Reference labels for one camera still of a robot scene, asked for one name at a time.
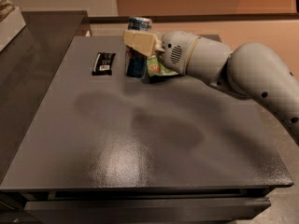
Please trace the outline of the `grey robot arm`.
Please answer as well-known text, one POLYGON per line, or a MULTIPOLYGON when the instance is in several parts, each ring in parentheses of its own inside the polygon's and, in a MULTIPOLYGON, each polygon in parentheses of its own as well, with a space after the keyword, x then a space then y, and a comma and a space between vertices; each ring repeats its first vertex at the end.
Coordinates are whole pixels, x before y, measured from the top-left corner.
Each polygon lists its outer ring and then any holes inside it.
POLYGON ((246 43, 236 50, 182 31, 158 36, 127 30, 123 42, 166 68, 197 78, 236 99, 252 99, 267 109, 299 144, 299 82, 269 47, 246 43))

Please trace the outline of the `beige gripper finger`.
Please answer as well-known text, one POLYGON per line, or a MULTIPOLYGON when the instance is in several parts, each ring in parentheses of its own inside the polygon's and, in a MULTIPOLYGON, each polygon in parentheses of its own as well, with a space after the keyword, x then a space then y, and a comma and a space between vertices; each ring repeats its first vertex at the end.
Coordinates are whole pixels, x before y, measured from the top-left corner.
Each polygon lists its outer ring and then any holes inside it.
POLYGON ((162 41, 156 34, 137 31, 137 30, 125 30, 123 33, 124 44, 136 50, 146 57, 151 57, 157 51, 162 51, 162 41))

